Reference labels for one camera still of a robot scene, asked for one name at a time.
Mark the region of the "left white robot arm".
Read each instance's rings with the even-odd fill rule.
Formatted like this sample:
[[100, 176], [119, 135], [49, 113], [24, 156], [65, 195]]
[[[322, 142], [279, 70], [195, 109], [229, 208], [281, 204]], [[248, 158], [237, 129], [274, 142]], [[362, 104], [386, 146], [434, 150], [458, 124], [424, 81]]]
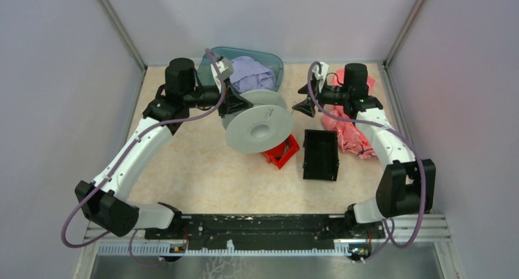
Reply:
[[205, 108], [220, 117], [252, 104], [230, 81], [229, 59], [216, 56], [209, 69], [212, 85], [203, 85], [194, 62], [173, 59], [165, 69], [165, 82], [143, 111], [136, 130], [110, 164], [92, 181], [80, 181], [75, 195], [84, 217], [108, 233], [122, 237], [134, 229], [159, 229], [170, 239], [179, 237], [184, 223], [178, 210], [164, 203], [131, 205], [127, 201], [142, 171], [184, 122], [195, 121], [190, 109]]

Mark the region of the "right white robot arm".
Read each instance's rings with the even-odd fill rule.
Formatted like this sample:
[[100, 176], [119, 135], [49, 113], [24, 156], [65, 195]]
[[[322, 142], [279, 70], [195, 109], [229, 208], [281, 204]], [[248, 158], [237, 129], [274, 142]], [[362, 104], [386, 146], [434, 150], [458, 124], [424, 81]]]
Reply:
[[345, 231], [351, 237], [361, 237], [369, 223], [401, 215], [427, 213], [433, 205], [436, 166], [430, 159], [421, 159], [411, 145], [389, 123], [383, 105], [369, 94], [367, 66], [361, 63], [345, 65], [339, 85], [327, 83], [329, 66], [314, 62], [308, 71], [307, 84], [299, 89], [307, 98], [294, 105], [296, 111], [313, 117], [325, 105], [340, 106], [368, 139], [384, 167], [375, 196], [348, 207]]

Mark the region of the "grey plastic cable spool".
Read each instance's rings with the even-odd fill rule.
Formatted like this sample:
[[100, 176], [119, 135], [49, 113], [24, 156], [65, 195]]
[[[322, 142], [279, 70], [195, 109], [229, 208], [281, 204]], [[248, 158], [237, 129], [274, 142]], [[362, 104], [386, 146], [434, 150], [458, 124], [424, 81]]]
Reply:
[[255, 154], [273, 149], [289, 137], [294, 119], [281, 93], [257, 89], [241, 96], [252, 103], [252, 107], [222, 119], [226, 142], [231, 148]]

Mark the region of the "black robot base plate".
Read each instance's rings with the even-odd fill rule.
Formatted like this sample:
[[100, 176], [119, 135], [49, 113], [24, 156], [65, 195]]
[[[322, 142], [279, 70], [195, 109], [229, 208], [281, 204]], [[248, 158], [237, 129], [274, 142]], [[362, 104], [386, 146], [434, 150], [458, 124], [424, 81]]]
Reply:
[[343, 214], [184, 214], [167, 229], [145, 231], [149, 240], [178, 239], [188, 250], [331, 250], [335, 240], [385, 239], [383, 224], [355, 225]]

